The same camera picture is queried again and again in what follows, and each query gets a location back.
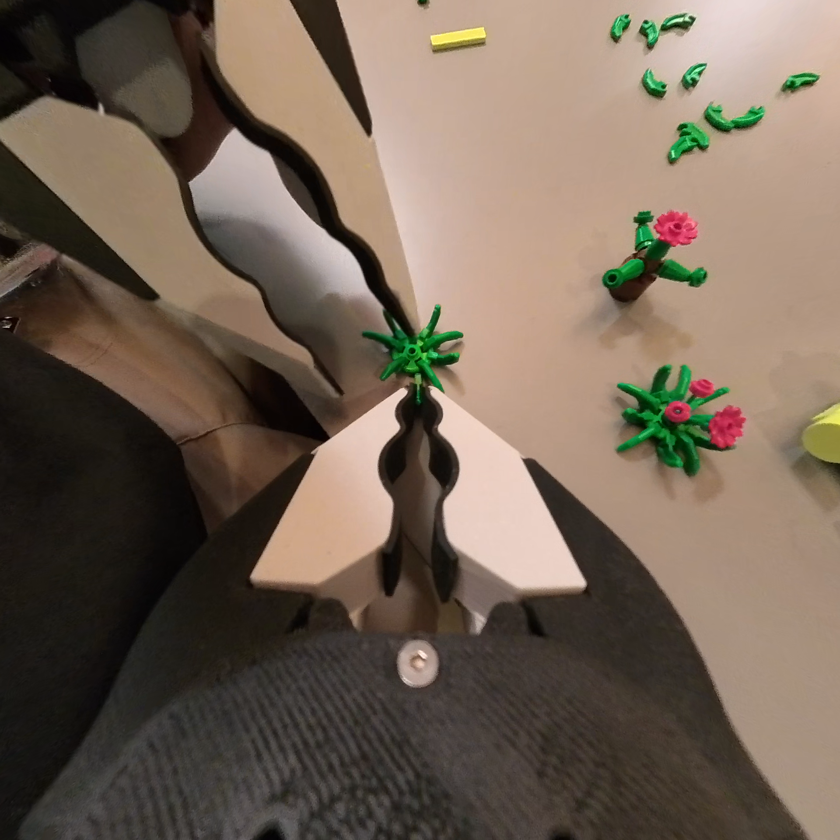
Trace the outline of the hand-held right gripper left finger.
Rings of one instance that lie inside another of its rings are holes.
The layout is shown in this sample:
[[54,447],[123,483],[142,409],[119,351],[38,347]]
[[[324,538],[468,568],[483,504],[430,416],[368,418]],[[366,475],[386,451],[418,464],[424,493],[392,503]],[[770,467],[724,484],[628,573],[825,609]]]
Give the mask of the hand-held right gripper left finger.
[[250,574],[255,588],[339,601],[354,625],[384,595],[394,502],[380,459],[403,431],[397,408],[408,396],[405,388],[386,397],[314,450]]

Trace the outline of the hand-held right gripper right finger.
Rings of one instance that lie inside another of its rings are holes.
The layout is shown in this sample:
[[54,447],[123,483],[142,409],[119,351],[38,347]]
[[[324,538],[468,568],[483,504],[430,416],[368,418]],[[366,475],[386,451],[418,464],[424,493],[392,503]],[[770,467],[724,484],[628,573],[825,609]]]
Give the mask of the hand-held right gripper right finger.
[[423,400],[440,486],[430,560],[441,601],[469,634],[502,603],[580,595],[586,581],[521,454],[444,393]]

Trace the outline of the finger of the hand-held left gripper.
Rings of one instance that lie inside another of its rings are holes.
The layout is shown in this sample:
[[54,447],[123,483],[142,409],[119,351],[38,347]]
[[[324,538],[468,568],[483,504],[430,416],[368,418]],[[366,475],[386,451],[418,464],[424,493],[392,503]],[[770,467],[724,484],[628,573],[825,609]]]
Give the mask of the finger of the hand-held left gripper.
[[132,122],[55,98],[2,121],[2,145],[161,299],[315,396],[340,386],[209,243],[163,150]]
[[417,303],[339,4],[215,1],[205,77],[228,120],[294,172],[404,331]]

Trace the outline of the green spiky plant base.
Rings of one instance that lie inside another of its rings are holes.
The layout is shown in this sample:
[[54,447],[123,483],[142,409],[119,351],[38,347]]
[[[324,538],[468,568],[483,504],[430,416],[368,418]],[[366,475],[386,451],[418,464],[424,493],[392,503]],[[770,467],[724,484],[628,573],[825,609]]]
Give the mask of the green spiky plant base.
[[438,332],[437,325],[442,313],[440,305],[434,307],[427,325],[419,332],[405,332],[387,311],[383,311],[390,334],[365,330],[361,336],[380,344],[390,357],[390,361],[379,374],[381,382],[393,376],[403,376],[409,380],[413,389],[415,404],[423,403],[427,388],[432,386],[441,392],[445,389],[435,370],[456,364],[458,351],[441,352],[444,344],[461,341],[465,335],[460,331]]

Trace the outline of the green bush with pink flowers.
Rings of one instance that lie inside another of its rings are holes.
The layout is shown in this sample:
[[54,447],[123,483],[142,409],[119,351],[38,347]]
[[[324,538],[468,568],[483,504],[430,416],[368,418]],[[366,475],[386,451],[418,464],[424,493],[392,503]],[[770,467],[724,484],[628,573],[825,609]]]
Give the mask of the green bush with pink flowers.
[[674,380],[673,371],[671,364],[659,367],[647,386],[616,384],[616,389],[633,402],[623,409],[623,421],[637,430],[617,446],[616,452],[626,453],[651,444],[663,466],[694,477],[700,472],[703,450],[724,453],[737,447],[744,436],[747,417],[734,405],[709,413],[708,405],[727,396],[729,389],[695,377],[685,364],[679,367]]

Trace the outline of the pink flower on brown stem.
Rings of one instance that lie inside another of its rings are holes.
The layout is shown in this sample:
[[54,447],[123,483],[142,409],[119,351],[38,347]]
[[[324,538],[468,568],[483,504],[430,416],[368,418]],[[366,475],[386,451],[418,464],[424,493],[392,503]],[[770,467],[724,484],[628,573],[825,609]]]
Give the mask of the pink flower on brown stem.
[[699,288],[707,281],[706,269],[689,269],[669,257],[672,249],[691,245],[698,236],[697,222],[687,212],[670,210],[654,217],[651,212],[642,211],[633,218],[633,223],[636,226],[633,253],[602,277],[604,288],[615,301],[636,301],[657,279],[692,288]]

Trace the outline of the lime green brick pot figure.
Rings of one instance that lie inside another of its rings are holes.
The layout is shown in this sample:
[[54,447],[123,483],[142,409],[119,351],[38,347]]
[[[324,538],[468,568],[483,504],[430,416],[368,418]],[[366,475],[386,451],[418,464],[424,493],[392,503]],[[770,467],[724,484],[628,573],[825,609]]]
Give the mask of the lime green brick pot figure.
[[838,465],[839,454],[839,410],[836,403],[815,415],[801,435],[805,452],[828,464]]

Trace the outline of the group of loose green leaves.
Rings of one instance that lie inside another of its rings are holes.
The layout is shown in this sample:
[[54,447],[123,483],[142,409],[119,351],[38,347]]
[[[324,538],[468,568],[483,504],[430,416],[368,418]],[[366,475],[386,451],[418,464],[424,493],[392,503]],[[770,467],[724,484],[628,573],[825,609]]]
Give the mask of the group of loose green leaves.
[[[662,20],[643,18],[638,26],[638,35],[649,53],[654,49],[663,34],[667,32],[687,33],[697,22],[697,16],[689,12],[680,12],[666,16]],[[630,13],[614,17],[609,29],[609,38],[619,44],[633,24]],[[688,66],[679,78],[679,88],[693,92],[699,86],[709,67],[708,62],[700,61]],[[806,88],[812,88],[822,78],[820,73],[804,70],[790,74],[780,84],[779,93],[791,95]],[[662,101],[669,93],[670,86],[666,79],[657,76],[652,67],[644,70],[639,87],[652,99]],[[704,108],[700,121],[680,122],[675,130],[675,140],[669,146],[666,160],[669,165],[676,164],[686,154],[694,151],[707,151],[711,136],[707,129],[718,133],[733,133],[751,130],[760,124],[767,112],[766,106],[752,105],[741,113],[729,112],[719,101],[710,101]]]

